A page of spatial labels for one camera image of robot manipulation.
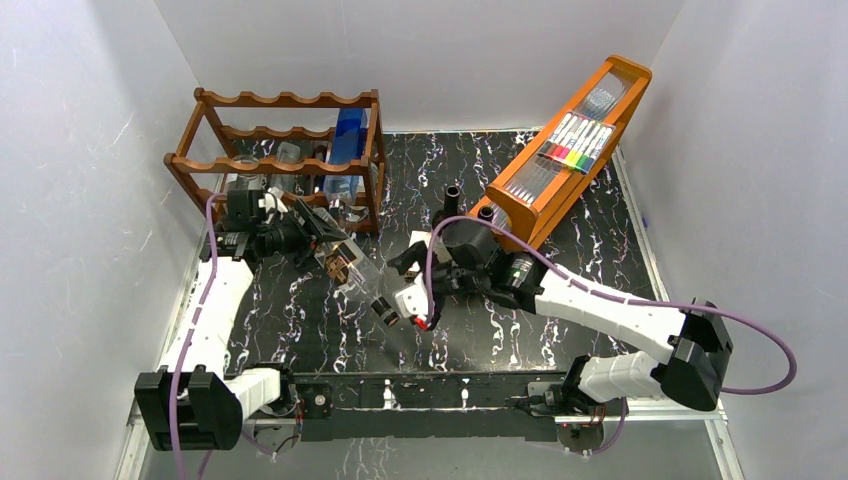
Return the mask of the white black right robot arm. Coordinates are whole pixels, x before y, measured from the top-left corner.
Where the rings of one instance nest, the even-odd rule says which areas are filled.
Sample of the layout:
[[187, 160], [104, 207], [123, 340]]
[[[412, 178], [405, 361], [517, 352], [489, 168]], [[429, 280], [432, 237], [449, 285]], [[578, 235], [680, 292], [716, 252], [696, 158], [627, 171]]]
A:
[[621, 397], [668, 398], [697, 411], [717, 407], [733, 343], [717, 308], [693, 301], [673, 306], [584, 279], [543, 255], [508, 252], [481, 220], [452, 217], [437, 236], [388, 261], [399, 274], [420, 272], [395, 295], [401, 314], [422, 329], [440, 319], [447, 297], [480, 294], [504, 308], [567, 320], [635, 347], [608, 358], [577, 358], [557, 393], [577, 414]]

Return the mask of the clear whisky bottle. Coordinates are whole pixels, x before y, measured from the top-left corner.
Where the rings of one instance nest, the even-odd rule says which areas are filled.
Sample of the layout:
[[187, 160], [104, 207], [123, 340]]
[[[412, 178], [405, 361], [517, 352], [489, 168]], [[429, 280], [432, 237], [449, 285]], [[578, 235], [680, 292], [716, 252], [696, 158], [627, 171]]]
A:
[[314, 208], [313, 213], [323, 229], [315, 259], [348, 300], [368, 304], [381, 321], [393, 326], [400, 316], [383, 293], [381, 270], [325, 208]]

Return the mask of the dark labelled wine bottle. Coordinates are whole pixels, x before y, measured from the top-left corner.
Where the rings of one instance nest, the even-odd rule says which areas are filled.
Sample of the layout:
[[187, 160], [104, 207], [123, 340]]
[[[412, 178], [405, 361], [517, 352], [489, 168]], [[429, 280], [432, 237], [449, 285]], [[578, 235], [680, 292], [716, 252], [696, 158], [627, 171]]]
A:
[[491, 222], [494, 218], [495, 212], [490, 205], [482, 206], [477, 213], [477, 218], [480, 220], [484, 220], [487, 222]]

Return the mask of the dark green wine bottle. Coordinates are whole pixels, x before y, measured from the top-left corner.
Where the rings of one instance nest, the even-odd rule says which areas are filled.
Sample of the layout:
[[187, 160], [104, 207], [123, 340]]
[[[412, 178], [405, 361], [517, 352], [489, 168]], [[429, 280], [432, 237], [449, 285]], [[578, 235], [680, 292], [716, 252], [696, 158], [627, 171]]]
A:
[[460, 195], [461, 191], [456, 185], [448, 185], [445, 188], [443, 205], [431, 218], [431, 227], [433, 229], [446, 218], [464, 214], [464, 211], [460, 208]]

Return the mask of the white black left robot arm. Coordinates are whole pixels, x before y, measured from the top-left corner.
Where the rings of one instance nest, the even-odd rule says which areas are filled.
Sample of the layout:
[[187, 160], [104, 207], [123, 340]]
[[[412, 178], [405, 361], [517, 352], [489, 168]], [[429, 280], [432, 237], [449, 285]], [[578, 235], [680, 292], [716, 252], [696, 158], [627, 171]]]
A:
[[282, 255], [300, 267], [313, 262], [319, 247], [348, 237], [326, 208], [302, 200], [285, 205], [270, 191], [234, 190], [223, 198], [230, 212], [216, 219], [218, 198], [206, 201], [198, 282], [176, 337], [159, 366], [140, 373], [134, 385], [157, 451], [230, 450], [257, 411], [294, 411], [299, 391], [282, 364], [260, 362], [227, 376], [224, 356], [236, 315], [264, 259]]

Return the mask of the blue bottle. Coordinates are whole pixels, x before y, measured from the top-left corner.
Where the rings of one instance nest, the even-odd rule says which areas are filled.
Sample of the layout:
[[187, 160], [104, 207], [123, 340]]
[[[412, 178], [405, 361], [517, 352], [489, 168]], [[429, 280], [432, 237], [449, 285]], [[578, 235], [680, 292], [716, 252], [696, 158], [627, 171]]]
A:
[[[346, 166], [352, 160], [359, 159], [364, 153], [366, 132], [366, 111], [363, 108], [342, 108], [337, 117], [327, 163]], [[324, 179], [323, 191], [331, 202], [353, 205], [359, 178], [359, 175], [328, 175]]]

